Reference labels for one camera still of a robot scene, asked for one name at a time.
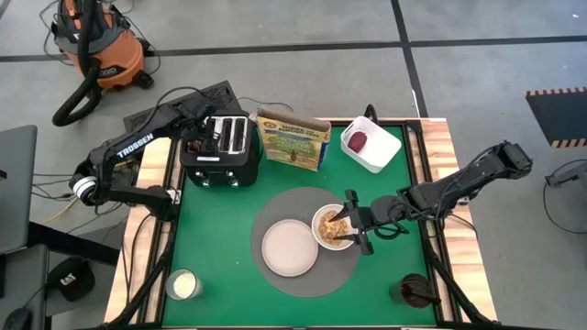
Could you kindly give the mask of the orange shop vacuum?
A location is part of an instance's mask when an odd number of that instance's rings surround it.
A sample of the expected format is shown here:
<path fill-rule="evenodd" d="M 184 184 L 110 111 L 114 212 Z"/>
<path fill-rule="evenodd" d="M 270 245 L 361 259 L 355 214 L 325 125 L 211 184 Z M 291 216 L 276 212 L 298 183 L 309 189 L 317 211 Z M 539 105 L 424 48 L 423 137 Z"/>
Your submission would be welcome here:
<path fill-rule="evenodd" d="M 145 69 L 145 53 L 150 43 L 135 34 L 129 19 L 102 0 L 58 0 L 57 12 L 50 30 L 58 50 L 80 70 L 79 41 L 83 29 L 83 9 L 94 2 L 87 55 L 99 62 L 97 85 L 103 89 L 121 90 L 135 84 L 149 89 L 154 80 Z"/>

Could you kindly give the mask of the light wooden table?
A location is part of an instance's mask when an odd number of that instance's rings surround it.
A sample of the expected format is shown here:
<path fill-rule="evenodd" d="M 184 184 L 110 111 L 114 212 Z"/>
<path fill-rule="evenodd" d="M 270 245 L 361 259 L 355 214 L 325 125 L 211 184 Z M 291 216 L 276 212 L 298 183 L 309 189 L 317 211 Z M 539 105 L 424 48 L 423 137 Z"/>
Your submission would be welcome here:
<path fill-rule="evenodd" d="M 400 124 L 409 125 L 411 147 L 419 182 L 437 180 L 459 169 L 449 125 L 444 118 L 398 118 Z M 175 143 L 160 138 L 148 145 L 138 172 L 138 186 L 158 183 L 177 186 L 180 180 L 179 157 Z M 108 299 L 104 320 L 118 317 L 126 305 L 126 298 L 136 294 L 163 251 L 170 226 L 147 218 L 148 210 L 133 207 L 129 212 L 121 245 L 120 258 Z M 454 279 L 482 314 L 496 318 L 493 299 L 483 266 L 478 239 L 467 227 L 471 221 L 470 209 L 459 206 L 445 225 L 444 238 Z"/>

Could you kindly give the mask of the green table mat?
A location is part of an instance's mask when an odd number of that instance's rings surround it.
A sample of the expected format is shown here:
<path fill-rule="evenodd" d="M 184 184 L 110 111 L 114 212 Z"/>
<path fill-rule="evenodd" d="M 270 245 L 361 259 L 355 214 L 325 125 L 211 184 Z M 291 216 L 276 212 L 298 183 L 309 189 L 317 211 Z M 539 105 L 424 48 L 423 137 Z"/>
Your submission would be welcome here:
<path fill-rule="evenodd" d="M 347 189 L 362 205 L 395 193 L 411 182 L 406 153 L 400 150 L 379 173 L 364 169 L 340 148 L 334 128 L 319 171 L 263 160 L 256 182 L 245 188 L 183 186 L 181 215 L 172 265 L 188 269 L 204 284 L 200 296 L 169 300 L 167 326 L 317 326 L 432 325 L 431 308 L 394 302 L 389 287 L 407 274 L 426 273 L 417 223 L 407 222 L 407 235 L 394 240 L 373 237 L 374 253 L 364 256 L 349 281 L 317 298 L 298 298 L 268 283 L 251 254 L 250 235 L 257 215 L 270 199 L 293 188 L 314 187 L 341 201 Z"/>

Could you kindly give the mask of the cereal flakes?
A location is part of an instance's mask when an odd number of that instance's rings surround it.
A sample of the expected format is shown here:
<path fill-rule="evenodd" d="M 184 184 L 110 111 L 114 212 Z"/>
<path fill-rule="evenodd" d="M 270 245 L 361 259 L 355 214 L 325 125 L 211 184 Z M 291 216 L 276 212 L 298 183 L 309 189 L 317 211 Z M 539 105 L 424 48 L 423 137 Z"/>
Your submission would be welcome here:
<path fill-rule="evenodd" d="M 343 240 L 338 239 L 338 237 L 343 237 L 350 233 L 349 226 L 345 220 L 339 219 L 331 222 L 331 219 L 337 214 L 338 211 L 335 210 L 327 211 L 321 216 L 318 226 L 318 234 L 322 241 L 336 247 L 343 243 Z"/>

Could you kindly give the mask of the black four-slot toaster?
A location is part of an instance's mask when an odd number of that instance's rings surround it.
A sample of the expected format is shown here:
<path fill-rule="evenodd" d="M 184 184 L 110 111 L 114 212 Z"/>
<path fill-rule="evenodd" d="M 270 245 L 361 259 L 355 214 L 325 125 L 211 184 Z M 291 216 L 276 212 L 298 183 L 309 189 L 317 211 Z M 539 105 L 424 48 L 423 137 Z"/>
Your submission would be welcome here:
<path fill-rule="evenodd" d="M 189 138 L 182 141 L 180 163 L 185 174 L 193 184 L 204 188 L 252 185 L 257 180 L 262 155 L 257 124 L 245 111 L 236 114 L 218 111 L 209 117 L 216 120 L 216 151 L 204 152 L 204 125 L 197 132 L 203 138 L 197 154 L 186 151 Z"/>

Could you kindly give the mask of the red apple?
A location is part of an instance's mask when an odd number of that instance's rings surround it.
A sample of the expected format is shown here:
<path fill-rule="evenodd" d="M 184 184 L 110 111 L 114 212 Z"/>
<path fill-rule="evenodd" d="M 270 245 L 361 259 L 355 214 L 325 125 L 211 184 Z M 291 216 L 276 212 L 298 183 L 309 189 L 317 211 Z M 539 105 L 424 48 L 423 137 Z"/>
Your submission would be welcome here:
<path fill-rule="evenodd" d="M 355 131 L 349 138 L 347 146 L 353 152 L 359 154 L 364 149 L 368 136 L 362 131 Z"/>

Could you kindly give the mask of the white plastic bin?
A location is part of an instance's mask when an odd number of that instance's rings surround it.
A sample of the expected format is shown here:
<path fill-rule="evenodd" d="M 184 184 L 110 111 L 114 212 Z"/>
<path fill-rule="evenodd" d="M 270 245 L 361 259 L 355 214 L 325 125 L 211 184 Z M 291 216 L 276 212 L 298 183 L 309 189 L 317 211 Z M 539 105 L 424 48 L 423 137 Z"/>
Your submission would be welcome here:
<path fill-rule="evenodd" d="M 353 136 L 366 137 L 362 148 L 356 152 L 350 147 Z M 350 158 L 371 173 L 377 174 L 400 150 L 402 142 L 365 116 L 356 117 L 340 134 L 340 148 Z"/>

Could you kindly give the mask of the black floor mat striped edge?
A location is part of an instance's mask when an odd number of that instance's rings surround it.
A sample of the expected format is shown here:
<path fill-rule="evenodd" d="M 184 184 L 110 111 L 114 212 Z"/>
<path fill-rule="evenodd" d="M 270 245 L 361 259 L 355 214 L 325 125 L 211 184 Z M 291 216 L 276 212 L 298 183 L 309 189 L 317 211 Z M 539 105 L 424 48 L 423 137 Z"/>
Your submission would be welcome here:
<path fill-rule="evenodd" d="M 527 91 L 526 101 L 552 148 L 587 147 L 587 87 Z"/>

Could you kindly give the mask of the cereal box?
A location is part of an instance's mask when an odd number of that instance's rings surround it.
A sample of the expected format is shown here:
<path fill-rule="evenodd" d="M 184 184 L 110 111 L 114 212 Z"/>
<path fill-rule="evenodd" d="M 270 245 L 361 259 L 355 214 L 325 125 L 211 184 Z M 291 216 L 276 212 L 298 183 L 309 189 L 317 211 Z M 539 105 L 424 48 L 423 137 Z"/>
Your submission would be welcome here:
<path fill-rule="evenodd" d="M 328 121 L 271 109 L 257 113 L 260 139 L 268 160 L 318 171 L 331 138 Z"/>

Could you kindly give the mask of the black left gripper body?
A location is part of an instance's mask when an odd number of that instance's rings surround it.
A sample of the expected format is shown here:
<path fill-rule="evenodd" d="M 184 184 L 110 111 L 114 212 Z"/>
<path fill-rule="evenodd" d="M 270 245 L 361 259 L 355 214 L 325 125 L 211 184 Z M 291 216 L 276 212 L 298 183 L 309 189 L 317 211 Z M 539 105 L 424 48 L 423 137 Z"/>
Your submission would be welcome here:
<path fill-rule="evenodd" d="M 205 125 L 204 121 L 213 115 L 217 108 L 211 104 L 204 104 L 197 108 L 187 108 L 181 105 L 178 110 L 183 118 L 176 123 L 176 127 L 181 129 L 183 133 L 192 133 L 199 132 Z"/>

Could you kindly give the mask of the round beige plate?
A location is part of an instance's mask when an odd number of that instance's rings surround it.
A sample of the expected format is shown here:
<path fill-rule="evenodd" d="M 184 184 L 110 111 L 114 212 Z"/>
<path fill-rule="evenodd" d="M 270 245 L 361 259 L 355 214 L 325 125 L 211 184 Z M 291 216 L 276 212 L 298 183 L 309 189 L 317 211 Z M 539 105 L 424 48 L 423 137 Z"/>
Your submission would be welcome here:
<path fill-rule="evenodd" d="M 318 244 L 310 227 L 293 219 L 272 225 L 261 241 L 261 255 L 266 266 L 282 277 L 307 273 L 316 263 Z"/>

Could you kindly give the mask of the glass of milk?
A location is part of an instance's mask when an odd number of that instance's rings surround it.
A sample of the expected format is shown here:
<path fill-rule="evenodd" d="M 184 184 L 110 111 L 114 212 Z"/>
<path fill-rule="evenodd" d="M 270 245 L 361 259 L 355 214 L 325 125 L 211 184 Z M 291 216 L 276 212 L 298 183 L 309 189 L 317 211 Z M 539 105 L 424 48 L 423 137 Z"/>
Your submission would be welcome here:
<path fill-rule="evenodd" d="M 203 288 L 203 282 L 188 269 L 172 272 L 165 284 L 168 297 L 175 301 L 193 299 L 202 293 Z"/>

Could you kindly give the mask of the grey stand base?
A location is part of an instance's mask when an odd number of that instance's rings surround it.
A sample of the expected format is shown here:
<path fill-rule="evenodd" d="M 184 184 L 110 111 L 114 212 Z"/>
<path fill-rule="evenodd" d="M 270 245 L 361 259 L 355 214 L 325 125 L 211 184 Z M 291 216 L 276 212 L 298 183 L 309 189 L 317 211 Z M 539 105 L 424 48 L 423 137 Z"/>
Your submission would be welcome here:
<path fill-rule="evenodd" d="M 557 173 L 554 170 L 552 174 L 546 177 L 546 183 L 551 187 L 559 187 L 566 182 L 578 181 L 583 188 L 587 190 L 587 159 L 577 159 L 578 165 Z"/>

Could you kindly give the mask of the round grey placemat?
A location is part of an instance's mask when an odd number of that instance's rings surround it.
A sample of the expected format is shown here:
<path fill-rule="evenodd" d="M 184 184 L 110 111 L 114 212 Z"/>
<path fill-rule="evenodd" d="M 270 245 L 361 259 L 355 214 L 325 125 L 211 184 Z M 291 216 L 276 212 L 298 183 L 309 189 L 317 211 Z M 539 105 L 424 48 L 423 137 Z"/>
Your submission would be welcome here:
<path fill-rule="evenodd" d="M 314 187 L 293 188 L 272 197 L 257 215 L 250 235 L 251 254 L 263 278 L 279 291 L 298 298 L 327 296 L 346 284 L 359 263 L 359 248 L 349 241 L 335 250 L 320 245 L 312 267 L 302 274 L 283 276 L 263 258 L 262 239 L 271 226 L 282 220 L 296 220 L 310 226 L 317 211 L 342 201 L 333 193 Z"/>

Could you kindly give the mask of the white bowl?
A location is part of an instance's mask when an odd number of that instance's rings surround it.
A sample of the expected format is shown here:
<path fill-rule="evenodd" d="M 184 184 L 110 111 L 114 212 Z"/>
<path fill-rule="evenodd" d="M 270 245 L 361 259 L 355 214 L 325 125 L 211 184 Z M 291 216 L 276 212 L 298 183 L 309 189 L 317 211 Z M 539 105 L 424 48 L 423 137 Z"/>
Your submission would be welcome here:
<path fill-rule="evenodd" d="M 320 238 L 320 235 L 318 234 L 318 226 L 319 226 L 321 216 L 324 215 L 327 211 L 331 211 L 331 210 L 335 210 L 335 211 L 339 212 L 342 209 L 342 207 L 343 206 L 341 204 L 327 204 L 327 205 L 322 206 L 320 209 L 318 209 L 316 211 L 316 213 L 314 214 L 314 217 L 312 219 L 313 234 L 314 234 L 314 237 L 315 237 L 315 240 L 317 241 L 317 243 L 320 246 L 322 246 L 323 248 L 333 250 L 333 251 L 340 251 L 340 250 L 344 250 L 346 248 L 349 248 L 350 246 L 353 245 L 352 241 L 343 240 L 343 243 L 338 247 L 330 246 L 329 244 L 323 242 L 322 239 Z M 345 220 L 347 222 L 347 224 L 349 226 L 350 234 L 358 233 L 358 230 L 351 226 L 351 222 L 350 222 L 349 218 L 345 218 L 342 220 Z"/>

